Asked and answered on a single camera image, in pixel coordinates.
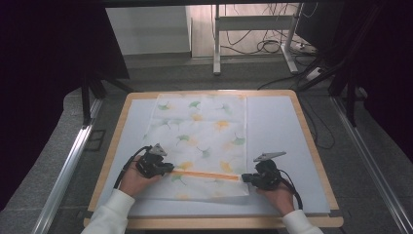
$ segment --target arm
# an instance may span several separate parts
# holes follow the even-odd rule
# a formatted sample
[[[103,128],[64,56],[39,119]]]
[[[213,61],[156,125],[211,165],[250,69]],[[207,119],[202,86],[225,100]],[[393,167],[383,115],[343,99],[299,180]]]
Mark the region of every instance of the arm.
[[[285,184],[281,183],[276,190],[266,191],[257,189],[257,193],[264,195],[271,205],[279,210],[282,222],[290,234],[321,234],[321,230],[315,227],[302,210],[294,211],[292,194]]]
[[[128,225],[128,213],[134,203],[133,197],[161,178],[160,175],[151,178],[143,177],[135,167],[135,161],[139,157],[136,156],[125,172],[119,190],[113,189],[109,200],[94,212],[91,222],[83,230],[83,234],[117,234],[125,232]]]

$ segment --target gray floor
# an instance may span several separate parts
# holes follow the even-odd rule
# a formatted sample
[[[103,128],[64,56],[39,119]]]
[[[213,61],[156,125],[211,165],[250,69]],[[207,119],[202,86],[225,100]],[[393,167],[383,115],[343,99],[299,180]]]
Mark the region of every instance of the gray floor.
[[[131,79],[124,82],[138,91],[254,90],[264,83],[289,76],[282,58],[224,59],[222,74],[218,77],[212,75],[211,59],[192,60],[165,56],[162,59],[126,57],[126,61]],[[289,79],[266,89],[288,89],[293,84],[294,80]],[[103,141],[100,147],[96,141],[89,141],[49,233],[79,233],[83,229],[83,216],[94,192],[100,167],[127,95],[110,84],[104,85],[108,95],[103,101],[94,127],[97,134],[105,132]],[[332,105],[326,92],[327,86],[328,81],[299,94],[308,124],[312,132],[317,133],[319,155],[345,219],[341,229],[322,230],[325,233],[399,233],[391,213]],[[66,97],[64,112],[36,165],[0,214],[0,233],[30,233],[33,229],[79,133],[82,125],[81,110],[80,92],[75,91]],[[383,175],[391,183],[408,215],[413,216],[412,164],[364,110],[362,102],[358,102],[356,106],[356,121],[357,128]],[[234,233],[274,231],[244,230]]]

